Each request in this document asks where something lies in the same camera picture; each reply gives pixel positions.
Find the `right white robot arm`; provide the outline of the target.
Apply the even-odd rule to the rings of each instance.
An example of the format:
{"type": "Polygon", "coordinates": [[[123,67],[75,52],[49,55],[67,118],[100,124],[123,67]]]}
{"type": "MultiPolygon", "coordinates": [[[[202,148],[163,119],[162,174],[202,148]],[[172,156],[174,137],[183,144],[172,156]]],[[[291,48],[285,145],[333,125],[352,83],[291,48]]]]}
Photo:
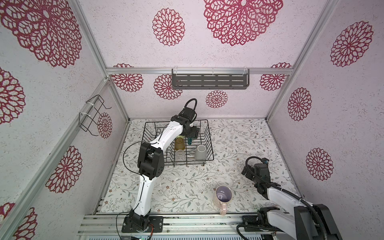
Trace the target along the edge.
{"type": "Polygon", "coordinates": [[[268,159],[247,158],[242,175],[254,183],[262,197],[276,206],[260,208],[257,217],[244,216],[243,223],[237,229],[285,233],[294,240],[342,239],[327,206],[312,204],[272,182],[268,159]]]}

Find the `aluminium mounting rail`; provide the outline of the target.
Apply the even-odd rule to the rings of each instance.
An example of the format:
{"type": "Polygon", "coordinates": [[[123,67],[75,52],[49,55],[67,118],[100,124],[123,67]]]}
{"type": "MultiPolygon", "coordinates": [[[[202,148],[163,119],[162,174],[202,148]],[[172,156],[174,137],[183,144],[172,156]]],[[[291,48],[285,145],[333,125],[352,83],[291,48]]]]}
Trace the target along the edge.
{"type": "MultiPolygon", "coordinates": [[[[236,226],[243,223],[243,216],[256,216],[256,213],[220,214],[154,214],[163,217],[162,232],[153,233],[153,239],[166,235],[234,235],[238,237],[236,226]]],[[[87,240],[90,237],[113,237],[128,239],[130,236],[138,238],[148,237],[151,233],[122,233],[125,215],[86,215],[80,227],[75,231],[76,240],[87,240]]]]}

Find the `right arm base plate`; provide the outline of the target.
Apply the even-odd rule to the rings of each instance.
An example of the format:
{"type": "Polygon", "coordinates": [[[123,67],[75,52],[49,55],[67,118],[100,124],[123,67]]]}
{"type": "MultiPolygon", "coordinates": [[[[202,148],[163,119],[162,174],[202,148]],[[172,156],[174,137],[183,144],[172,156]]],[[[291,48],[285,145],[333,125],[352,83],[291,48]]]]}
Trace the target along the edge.
{"type": "Polygon", "coordinates": [[[245,225],[244,230],[246,232],[255,232],[255,231],[268,231],[269,229],[266,226],[262,226],[256,215],[244,215],[242,216],[243,224],[245,225]]]}

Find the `pink mug purple inside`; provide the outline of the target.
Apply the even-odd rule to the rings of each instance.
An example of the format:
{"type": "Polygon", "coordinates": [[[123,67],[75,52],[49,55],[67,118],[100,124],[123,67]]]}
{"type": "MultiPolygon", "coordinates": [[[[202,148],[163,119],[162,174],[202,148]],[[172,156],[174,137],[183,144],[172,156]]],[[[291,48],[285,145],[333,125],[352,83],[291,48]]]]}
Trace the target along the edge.
{"type": "Polygon", "coordinates": [[[227,186],[218,186],[215,191],[214,203],[219,208],[220,215],[225,216],[228,205],[233,198],[232,190],[227,186]]]}

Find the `grey mug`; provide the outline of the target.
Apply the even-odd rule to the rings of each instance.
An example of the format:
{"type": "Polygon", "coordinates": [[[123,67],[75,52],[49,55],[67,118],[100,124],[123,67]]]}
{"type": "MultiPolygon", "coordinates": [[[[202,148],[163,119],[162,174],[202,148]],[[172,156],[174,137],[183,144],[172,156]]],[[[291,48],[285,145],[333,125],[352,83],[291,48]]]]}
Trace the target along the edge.
{"type": "Polygon", "coordinates": [[[207,159],[207,152],[208,150],[205,145],[198,145],[190,151],[189,155],[196,161],[205,161],[207,159]]]}

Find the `clear glass cup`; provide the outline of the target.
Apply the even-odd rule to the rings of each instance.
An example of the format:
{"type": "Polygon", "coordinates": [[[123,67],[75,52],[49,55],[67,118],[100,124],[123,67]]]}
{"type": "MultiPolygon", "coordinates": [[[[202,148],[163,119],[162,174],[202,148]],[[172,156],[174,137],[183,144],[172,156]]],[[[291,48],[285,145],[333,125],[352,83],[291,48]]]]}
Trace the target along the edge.
{"type": "Polygon", "coordinates": [[[186,152],[185,150],[177,150],[175,152],[175,159],[177,162],[183,161],[186,158],[186,152]]]}

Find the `grey slotted wall shelf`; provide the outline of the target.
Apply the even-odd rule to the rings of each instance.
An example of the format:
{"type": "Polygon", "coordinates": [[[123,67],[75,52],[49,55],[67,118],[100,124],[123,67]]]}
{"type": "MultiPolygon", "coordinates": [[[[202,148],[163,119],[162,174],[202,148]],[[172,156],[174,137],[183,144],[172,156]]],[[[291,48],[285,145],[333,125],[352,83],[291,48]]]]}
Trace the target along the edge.
{"type": "Polygon", "coordinates": [[[171,83],[175,90],[245,90],[250,74],[249,69],[239,74],[179,74],[172,69],[171,83]]]}

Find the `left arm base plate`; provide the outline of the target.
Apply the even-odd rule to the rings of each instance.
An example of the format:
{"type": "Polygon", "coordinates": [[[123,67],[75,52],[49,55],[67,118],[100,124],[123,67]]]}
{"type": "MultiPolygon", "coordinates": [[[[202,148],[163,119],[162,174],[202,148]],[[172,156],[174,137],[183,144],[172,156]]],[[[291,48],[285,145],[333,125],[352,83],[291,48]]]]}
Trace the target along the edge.
{"type": "Polygon", "coordinates": [[[146,219],[135,220],[133,217],[124,218],[122,233],[161,233],[163,231],[163,216],[149,216],[146,219]]]}

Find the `amber glass cup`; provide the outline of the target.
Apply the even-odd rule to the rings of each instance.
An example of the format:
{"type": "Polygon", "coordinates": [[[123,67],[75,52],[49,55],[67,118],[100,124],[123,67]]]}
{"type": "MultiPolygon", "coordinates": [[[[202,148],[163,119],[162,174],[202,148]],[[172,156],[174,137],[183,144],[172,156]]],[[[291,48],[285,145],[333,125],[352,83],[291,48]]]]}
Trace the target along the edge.
{"type": "Polygon", "coordinates": [[[186,149],[185,138],[177,137],[175,139],[175,151],[183,151],[186,149]]]}

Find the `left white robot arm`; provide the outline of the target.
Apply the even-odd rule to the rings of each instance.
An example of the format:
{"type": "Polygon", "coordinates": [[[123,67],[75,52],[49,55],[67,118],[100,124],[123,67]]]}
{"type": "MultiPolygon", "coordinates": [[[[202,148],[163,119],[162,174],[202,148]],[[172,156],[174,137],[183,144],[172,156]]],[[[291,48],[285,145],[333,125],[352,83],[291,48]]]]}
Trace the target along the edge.
{"type": "Polygon", "coordinates": [[[162,133],[151,142],[142,142],[139,151],[137,174],[141,176],[134,207],[125,217],[122,232],[144,232],[150,226],[151,200],[157,178],[165,168],[164,153],[178,137],[196,138],[200,129],[193,125],[197,118],[197,99],[187,101],[178,115],[171,118],[162,133]]]}

